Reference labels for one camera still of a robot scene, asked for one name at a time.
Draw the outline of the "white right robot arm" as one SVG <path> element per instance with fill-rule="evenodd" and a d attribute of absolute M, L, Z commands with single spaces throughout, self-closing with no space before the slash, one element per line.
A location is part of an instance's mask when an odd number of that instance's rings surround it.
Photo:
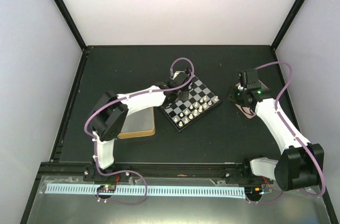
<path fill-rule="evenodd" d="M 271 96 L 271 90 L 263 87 L 257 70 L 239 73 L 239 84 L 232 86 L 229 101 L 248 108 L 259 117 L 275 139 L 281 156 L 278 160 L 265 157 L 247 161 L 241 170 L 247 183 L 254 183 L 260 176 L 275 180 L 286 192 L 295 189 L 319 186 L 318 196 L 326 190 L 322 173 L 324 150 L 320 144 L 312 144 L 288 119 L 279 102 Z"/>

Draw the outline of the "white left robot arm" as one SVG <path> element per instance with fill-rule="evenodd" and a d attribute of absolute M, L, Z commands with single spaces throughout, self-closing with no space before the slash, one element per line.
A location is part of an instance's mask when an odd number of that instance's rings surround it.
<path fill-rule="evenodd" d="M 126 94 L 104 94 L 91 111 L 84 125 L 86 134 L 94 141 L 93 159 L 97 165 L 95 174 L 102 181 L 114 175 L 114 142 L 127 117 L 148 108 L 168 107 L 188 88 L 193 78 L 190 70 L 179 71 L 164 82 Z"/>

